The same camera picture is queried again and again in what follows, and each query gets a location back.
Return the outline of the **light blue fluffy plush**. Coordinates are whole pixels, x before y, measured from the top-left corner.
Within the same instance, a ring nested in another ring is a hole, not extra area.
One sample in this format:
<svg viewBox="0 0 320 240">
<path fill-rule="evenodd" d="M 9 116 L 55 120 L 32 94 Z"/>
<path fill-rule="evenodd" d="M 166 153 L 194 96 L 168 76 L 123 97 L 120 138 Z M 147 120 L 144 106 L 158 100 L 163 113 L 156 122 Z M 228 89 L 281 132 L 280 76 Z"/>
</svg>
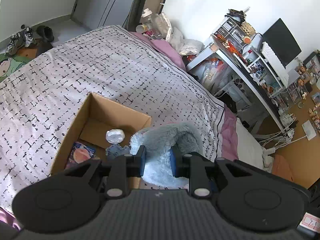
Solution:
<svg viewBox="0 0 320 240">
<path fill-rule="evenodd" d="M 176 145 L 183 154 L 203 152 L 200 133 L 193 124 L 180 122 L 141 129 L 131 137 L 130 153 L 137 154 L 142 145 L 146 148 L 142 176 L 144 187 L 179 189 L 188 186 L 187 178 L 175 178 L 172 175 L 170 150 Z"/>
</svg>

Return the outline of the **clear plastic ball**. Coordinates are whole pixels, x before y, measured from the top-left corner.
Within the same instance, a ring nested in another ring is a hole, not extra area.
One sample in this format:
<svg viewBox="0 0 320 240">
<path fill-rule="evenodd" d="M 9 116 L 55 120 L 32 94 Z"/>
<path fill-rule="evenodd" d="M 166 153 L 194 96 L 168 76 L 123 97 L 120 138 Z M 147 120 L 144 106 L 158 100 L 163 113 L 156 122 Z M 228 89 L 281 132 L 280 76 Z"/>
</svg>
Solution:
<svg viewBox="0 0 320 240">
<path fill-rule="evenodd" d="M 122 129 L 111 129 L 106 132 L 105 138 L 110 144 L 119 144 L 124 141 L 125 133 Z"/>
</svg>

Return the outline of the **pink blanket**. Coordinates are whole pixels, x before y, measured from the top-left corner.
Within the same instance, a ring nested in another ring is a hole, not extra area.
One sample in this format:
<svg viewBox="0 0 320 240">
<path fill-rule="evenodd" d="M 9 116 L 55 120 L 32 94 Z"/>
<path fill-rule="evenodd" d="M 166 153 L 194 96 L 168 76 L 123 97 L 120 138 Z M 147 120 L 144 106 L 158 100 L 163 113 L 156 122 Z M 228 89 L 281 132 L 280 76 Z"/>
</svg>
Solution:
<svg viewBox="0 0 320 240">
<path fill-rule="evenodd" d="M 165 40 L 151 40 L 139 34 L 137 32 L 130 32 L 135 35 L 138 39 L 150 45 L 153 49 L 163 54 L 170 61 L 175 64 L 178 68 L 185 70 L 185 65 L 182 58 L 178 53 L 172 48 L 172 46 Z M 221 157 L 234 161 L 239 159 L 238 156 L 238 136 L 236 133 L 236 116 L 232 111 L 225 105 L 224 123 L 221 128 L 222 133 L 222 154 Z"/>
</svg>

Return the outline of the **pink picture card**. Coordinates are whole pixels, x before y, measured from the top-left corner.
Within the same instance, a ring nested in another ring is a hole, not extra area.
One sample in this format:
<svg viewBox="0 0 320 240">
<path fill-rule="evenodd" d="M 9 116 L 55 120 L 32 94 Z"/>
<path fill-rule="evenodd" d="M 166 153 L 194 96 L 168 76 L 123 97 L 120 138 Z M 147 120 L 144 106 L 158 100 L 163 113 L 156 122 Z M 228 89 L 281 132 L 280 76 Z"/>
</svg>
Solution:
<svg viewBox="0 0 320 240">
<path fill-rule="evenodd" d="M 95 148 L 76 141 L 68 156 L 65 170 L 95 157 Z"/>
</svg>

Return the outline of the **brown cardboard box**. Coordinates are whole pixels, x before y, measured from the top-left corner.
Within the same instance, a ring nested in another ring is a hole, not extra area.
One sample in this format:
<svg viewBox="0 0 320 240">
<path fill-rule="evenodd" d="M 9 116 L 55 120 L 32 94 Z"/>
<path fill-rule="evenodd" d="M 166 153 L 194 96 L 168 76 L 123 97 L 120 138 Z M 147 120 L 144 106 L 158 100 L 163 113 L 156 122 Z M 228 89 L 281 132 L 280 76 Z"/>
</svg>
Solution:
<svg viewBox="0 0 320 240">
<path fill-rule="evenodd" d="M 89 93 L 69 127 L 56 154 L 50 173 L 62 172 L 75 142 L 95 148 L 95 155 L 106 161 L 105 150 L 111 146 L 106 132 L 121 129 L 125 139 L 121 146 L 130 144 L 133 134 L 151 126 L 152 118 L 144 113 L 114 102 L 96 93 Z"/>
</svg>

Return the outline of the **white mattress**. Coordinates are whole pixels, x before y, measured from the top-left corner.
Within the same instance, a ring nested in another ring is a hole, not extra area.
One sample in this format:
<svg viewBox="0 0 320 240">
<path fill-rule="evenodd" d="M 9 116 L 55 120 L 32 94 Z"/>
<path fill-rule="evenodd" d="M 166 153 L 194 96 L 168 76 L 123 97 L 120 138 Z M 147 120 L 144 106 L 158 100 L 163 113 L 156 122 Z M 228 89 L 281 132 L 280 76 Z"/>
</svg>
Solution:
<svg viewBox="0 0 320 240">
<path fill-rule="evenodd" d="M 237 153 L 239 160 L 270 173 L 273 158 L 266 157 L 264 159 L 263 148 L 242 125 L 239 118 L 236 120 L 236 134 L 238 136 Z"/>
</svg>

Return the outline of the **white black patterned bedspread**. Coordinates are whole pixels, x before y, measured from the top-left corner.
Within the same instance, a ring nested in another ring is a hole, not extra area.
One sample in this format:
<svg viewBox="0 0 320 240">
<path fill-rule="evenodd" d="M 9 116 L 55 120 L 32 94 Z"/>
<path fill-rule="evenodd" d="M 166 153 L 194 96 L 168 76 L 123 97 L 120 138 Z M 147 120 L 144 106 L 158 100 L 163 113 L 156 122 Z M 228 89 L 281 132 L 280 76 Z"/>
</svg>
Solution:
<svg viewBox="0 0 320 240">
<path fill-rule="evenodd" d="M 204 156 L 222 154 L 224 105 L 184 70 L 122 27 L 73 38 L 1 83 L 1 207 L 44 179 L 89 93 L 145 113 L 152 126 L 192 122 Z"/>
</svg>

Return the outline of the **white desk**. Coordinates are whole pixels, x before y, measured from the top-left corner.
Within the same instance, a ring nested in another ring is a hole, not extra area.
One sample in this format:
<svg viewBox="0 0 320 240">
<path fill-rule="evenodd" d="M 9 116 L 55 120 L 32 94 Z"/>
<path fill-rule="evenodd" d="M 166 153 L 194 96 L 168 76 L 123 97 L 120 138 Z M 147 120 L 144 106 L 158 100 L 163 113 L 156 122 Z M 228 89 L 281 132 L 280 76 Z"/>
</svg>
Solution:
<svg viewBox="0 0 320 240">
<path fill-rule="evenodd" d="M 289 122 L 284 120 L 284 114 L 279 114 L 280 107 L 276 103 L 276 96 L 285 88 L 283 81 L 273 70 L 271 65 L 267 63 L 254 48 L 250 51 L 255 56 L 251 62 L 247 62 L 235 52 L 230 52 L 229 48 L 232 43 L 222 42 L 223 36 L 212 34 L 206 47 L 197 54 L 187 65 L 186 70 L 191 71 L 200 67 L 200 65 L 210 59 L 217 57 L 227 66 L 225 73 L 228 75 L 224 79 L 228 79 L 228 83 L 221 86 L 221 81 L 214 82 L 208 90 L 216 98 L 220 98 L 224 92 L 229 92 L 228 88 L 232 88 L 247 104 L 246 108 L 238 109 L 237 116 L 255 117 L 255 122 L 263 120 L 259 115 L 260 106 L 264 107 L 264 112 L 268 113 L 274 120 L 281 132 L 290 129 L 292 118 Z"/>
</svg>

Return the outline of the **white keyboard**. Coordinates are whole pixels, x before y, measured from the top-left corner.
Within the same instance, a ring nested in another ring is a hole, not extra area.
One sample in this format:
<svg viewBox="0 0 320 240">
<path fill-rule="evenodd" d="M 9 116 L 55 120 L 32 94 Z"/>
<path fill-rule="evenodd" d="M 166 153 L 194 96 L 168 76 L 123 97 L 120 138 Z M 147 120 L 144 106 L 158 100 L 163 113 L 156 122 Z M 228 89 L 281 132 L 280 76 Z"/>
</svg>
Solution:
<svg viewBox="0 0 320 240">
<path fill-rule="evenodd" d="M 274 69 L 276 69 L 276 68 L 284 68 L 285 69 L 285 66 L 282 64 L 282 62 L 277 57 L 277 55 L 272 50 L 272 48 L 265 41 L 263 42 L 261 53 L 265 57 L 265 59 L 267 59 L 267 61 L 270 63 L 270 65 Z"/>
</svg>

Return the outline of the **clear plastic bottle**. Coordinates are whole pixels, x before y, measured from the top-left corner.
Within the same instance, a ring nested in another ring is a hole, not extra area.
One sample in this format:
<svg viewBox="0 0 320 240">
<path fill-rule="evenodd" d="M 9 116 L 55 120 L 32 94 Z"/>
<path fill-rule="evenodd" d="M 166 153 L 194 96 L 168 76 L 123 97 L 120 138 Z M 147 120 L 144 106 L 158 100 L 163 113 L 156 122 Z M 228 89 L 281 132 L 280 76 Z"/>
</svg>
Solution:
<svg viewBox="0 0 320 240">
<path fill-rule="evenodd" d="M 143 10 L 141 19 L 144 28 L 151 36 L 161 36 L 156 16 L 149 8 Z"/>
</svg>

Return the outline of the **black computer monitor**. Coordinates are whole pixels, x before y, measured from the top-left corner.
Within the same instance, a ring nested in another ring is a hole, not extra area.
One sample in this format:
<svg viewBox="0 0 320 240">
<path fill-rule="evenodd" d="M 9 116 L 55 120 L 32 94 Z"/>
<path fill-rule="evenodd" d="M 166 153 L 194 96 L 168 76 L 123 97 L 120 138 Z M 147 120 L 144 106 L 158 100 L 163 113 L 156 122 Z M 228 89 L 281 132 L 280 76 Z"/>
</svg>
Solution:
<svg viewBox="0 0 320 240">
<path fill-rule="evenodd" d="M 263 41 L 271 47 L 284 68 L 302 52 L 281 18 L 263 33 Z"/>
</svg>

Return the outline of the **green cartoon floor mat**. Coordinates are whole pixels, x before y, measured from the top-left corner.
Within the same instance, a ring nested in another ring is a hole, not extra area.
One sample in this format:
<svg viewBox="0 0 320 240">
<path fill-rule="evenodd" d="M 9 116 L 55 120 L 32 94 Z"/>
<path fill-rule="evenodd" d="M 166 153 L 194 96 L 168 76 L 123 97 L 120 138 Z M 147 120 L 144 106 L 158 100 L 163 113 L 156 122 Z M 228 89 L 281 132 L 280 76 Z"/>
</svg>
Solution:
<svg viewBox="0 0 320 240">
<path fill-rule="evenodd" d="M 0 55 L 0 61 L 0 82 L 3 82 L 12 73 L 30 62 L 31 59 L 24 56 L 7 56 L 2 53 Z"/>
</svg>

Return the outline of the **dark slippers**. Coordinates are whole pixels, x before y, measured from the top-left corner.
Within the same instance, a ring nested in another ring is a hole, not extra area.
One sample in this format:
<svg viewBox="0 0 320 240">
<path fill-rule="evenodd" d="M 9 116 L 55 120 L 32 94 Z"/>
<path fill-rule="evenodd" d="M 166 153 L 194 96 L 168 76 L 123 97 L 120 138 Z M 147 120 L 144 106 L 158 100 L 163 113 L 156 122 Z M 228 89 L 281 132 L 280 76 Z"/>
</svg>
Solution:
<svg viewBox="0 0 320 240">
<path fill-rule="evenodd" d="M 40 37 L 42 37 L 44 42 L 53 42 L 54 41 L 53 30 L 50 27 L 47 27 L 45 25 L 39 25 L 36 29 L 36 33 Z"/>
</svg>

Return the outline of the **pair of sneakers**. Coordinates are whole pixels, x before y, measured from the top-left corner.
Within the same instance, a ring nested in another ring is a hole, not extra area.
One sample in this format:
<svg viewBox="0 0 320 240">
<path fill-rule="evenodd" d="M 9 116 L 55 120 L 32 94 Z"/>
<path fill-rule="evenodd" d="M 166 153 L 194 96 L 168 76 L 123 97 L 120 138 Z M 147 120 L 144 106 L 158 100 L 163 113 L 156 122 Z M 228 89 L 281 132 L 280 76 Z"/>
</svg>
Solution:
<svg viewBox="0 0 320 240">
<path fill-rule="evenodd" d="M 5 51 L 6 55 L 13 56 L 21 47 L 27 48 L 36 42 L 33 35 L 33 28 L 25 27 L 24 25 L 22 25 L 21 28 L 21 31 L 11 35 Z"/>
</svg>

